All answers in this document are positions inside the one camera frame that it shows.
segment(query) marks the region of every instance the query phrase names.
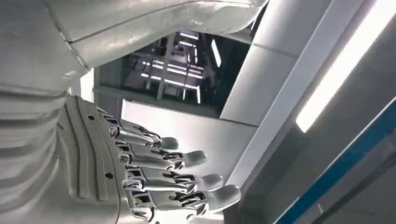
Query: white wall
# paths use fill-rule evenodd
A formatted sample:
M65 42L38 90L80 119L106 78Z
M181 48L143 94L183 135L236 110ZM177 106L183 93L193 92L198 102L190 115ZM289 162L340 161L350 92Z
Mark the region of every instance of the white wall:
M219 119L125 102L123 119L132 121L163 137L175 137L182 152L203 150L208 161L180 173L219 174L226 181L256 131Z

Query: ceiling light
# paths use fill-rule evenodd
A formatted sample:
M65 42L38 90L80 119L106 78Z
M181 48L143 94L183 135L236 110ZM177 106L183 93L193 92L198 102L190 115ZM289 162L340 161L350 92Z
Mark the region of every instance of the ceiling light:
M147 75L146 73L142 73L141 76L146 77L146 78L149 77L149 75ZM161 80L161 78L158 76L151 76L150 78L155 79L155 80Z
M157 76L152 76L152 77L150 77L150 78L155 79L155 80L161 80L161 78L160 78L160 77L157 77Z
M144 64L144 65L147 65L147 66L150 65L150 63L148 63L148 62L143 62L143 64ZM163 69L163 66L160 66L160 65L158 65L158 64L153 64L153 67L154 67L154 68L158 68L158 69Z
M199 67L199 66L195 66L195 65L190 65L190 67L195 68L195 69L199 69L199 70L203 70L204 68Z
M188 76L202 79L202 76L194 75L194 74L191 74L191 73L188 73Z
M175 73L181 74L181 75L187 75L184 71L179 71L179 70L176 70L176 69L167 68L166 70L167 71L171 71L171 72L175 72Z
M212 40L212 50L213 50L213 54L214 54L214 59L216 60L217 67L220 67L221 58L220 58L219 51L217 50L216 42L214 40Z
M169 67L173 67L173 68L178 68L178 69L181 69L181 70L187 70L185 67L177 66L177 65L174 65L174 64L168 64L168 66Z
M297 117L306 132L396 13L396 2L377 0Z
M154 62L155 62L155 63L158 63L158 64L163 64L163 62L160 62L160 61L158 61L158 60L154 60Z
M198 104L201 103L201 89L199 88L199 86L197 88L197 102Z
M180 41L179 43L182 44L182 45L189 46L189 47L192 47L194 45L192 43L187 43L187 42L184 42L184 41Z
M194 70L194 69L190 69L190 70L188 70L188 71L191 71L191 72L195 72L195 73L201 74L201 72L200 72L200 71L197 71L197 70Z
M195 86L192 86L192 85L188 85L188 84L186 84L186 85L184 85L186 88L190 88L190 89L197 89Z
M165 79L165 82L166 83L170 83L170 84L174 84L174 85L184 86L183 83L175 82L175 81L172 81L172 80L169 80L169 79Z
M180 33L180 35L188 37L188 38L191 38L191 39L194 39L194 40L198 40L197 36L193 36L193 35L190 35L190 34Z

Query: blue trim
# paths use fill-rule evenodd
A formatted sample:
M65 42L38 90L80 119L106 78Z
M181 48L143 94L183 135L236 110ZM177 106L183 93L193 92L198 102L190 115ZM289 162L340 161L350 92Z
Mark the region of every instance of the blue trim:
M316 180L316 182L287 210L277 224L296 222L312 205L330 190L382 139L396 128L396 101Z

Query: robotic hand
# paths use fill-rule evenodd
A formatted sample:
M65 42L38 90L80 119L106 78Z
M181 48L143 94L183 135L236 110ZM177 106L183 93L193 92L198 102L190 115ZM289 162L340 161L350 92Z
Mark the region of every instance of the robotic hand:
M203 151L169 153L163 149L167 144L158 134L108 114L103 113L103 117L110 125L119 161L126 169L128 180L124 189L128 199L135 202L130 205L136 216L154 224L183 223L221 211L240 200L240 190L233 185L223 187L220 175L197 177L173 171L206 162ZM176 150L177 140L168 139L172 150Z

